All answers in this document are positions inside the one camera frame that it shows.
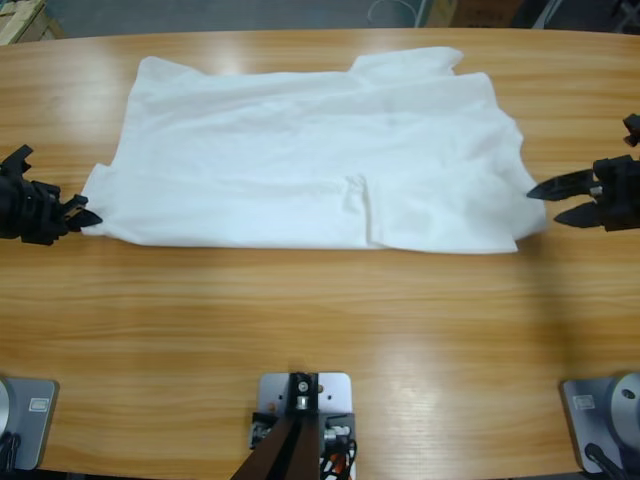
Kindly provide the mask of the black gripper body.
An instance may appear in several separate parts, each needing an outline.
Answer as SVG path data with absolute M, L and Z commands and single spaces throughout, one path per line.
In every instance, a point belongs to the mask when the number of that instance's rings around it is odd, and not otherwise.
M 596 210 L 606 231 L 639 227 L 639 161 L 630 155 L 598 160 L 593 172 L 601 193 Z
M 60 188 L 1 177 L 1 238 L 52 245 L 68 233 L 60 203 Z

